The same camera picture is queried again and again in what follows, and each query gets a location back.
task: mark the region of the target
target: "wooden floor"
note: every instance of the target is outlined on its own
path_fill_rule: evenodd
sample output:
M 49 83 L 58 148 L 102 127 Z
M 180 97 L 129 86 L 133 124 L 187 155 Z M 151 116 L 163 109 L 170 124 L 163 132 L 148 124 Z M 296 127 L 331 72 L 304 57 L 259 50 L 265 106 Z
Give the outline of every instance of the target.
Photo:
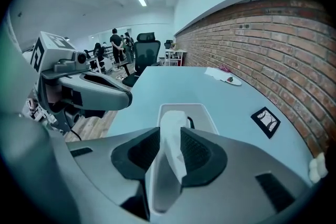
M 130 73 L 134 72 L 134 64 L 127 65 Z M 120 71 L 113 71 L 107 73 L 108 76 L 112 78 L 116 78 L 119 76 L 123 76 L 124 78 L 127 76 L 124 69 Z M 108 111 L 102 119 L 98 117 L 90 117 L 85 119 L 83 116 L 76 122 L 74 127 L 72 128 L 81 138 L 82 140 L 90 140 L 97 139 L 101 137 L 105 137 L 107 131 L 109 130 L 117 111 Z M 65 134 L 65 141 L 72 142 L 78 141 L 78 138 L 71 132 Z

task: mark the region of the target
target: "black sign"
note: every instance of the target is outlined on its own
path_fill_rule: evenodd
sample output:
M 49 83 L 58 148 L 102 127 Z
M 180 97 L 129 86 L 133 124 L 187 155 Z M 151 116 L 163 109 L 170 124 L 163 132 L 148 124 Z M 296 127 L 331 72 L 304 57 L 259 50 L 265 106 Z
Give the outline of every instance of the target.
M 38 38 L 30 60 L 30 64 L 34 67 L 34 69 L 37 72 L 40 70 L 43 54 L 44 54 L 44 48 L 42 46 L 40 38 Z
M 58 47 L 61 49 L 71 49 L 74 50 L 75 48 L 70 45 L 64 38 L 59 37 L 59 36 L 55 36 L 52 34 L 46 34 L 48 38 L 51 39 L 51 41 Z

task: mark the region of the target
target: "light blue table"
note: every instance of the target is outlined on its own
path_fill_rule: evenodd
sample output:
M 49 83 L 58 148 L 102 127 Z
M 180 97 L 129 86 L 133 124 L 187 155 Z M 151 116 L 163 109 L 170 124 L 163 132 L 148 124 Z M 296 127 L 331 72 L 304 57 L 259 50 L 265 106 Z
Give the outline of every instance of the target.
M 203 67 L 147 67 L 132 89 L 132 104 L 118 112 L 107 136 L 155 127 L 164 103 L 201 103 L 219 134 L 266 151 L 309 185 L 312 155 L 290 121 L 255 88 L 242 81 L 233 86 L 205 75 Z M 250 116 L 266 106 L 281 121 L 271 139 Z

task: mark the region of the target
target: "brick wall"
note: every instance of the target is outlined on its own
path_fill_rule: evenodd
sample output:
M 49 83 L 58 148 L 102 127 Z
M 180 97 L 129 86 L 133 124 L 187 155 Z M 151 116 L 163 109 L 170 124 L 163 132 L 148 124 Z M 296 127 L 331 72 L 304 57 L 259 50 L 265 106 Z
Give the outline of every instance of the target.
M 229 66 L 284 113 L 314 156 L 336 138 L 335 40 L 320 0 L 250 0 L 176 37 L 187 66 Z

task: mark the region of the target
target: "cable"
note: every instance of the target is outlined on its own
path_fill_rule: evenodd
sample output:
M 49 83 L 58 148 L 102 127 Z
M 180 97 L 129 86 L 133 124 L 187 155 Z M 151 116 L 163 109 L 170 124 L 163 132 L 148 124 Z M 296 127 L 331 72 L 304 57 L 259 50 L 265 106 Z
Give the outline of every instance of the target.
M 78 137 L 78 139 L 82 141 L 82 138 L 80 138 L 80 136 L 73 129 L 71 129 L 70 131 L 72 131 L 75 134 L 75 136 Z

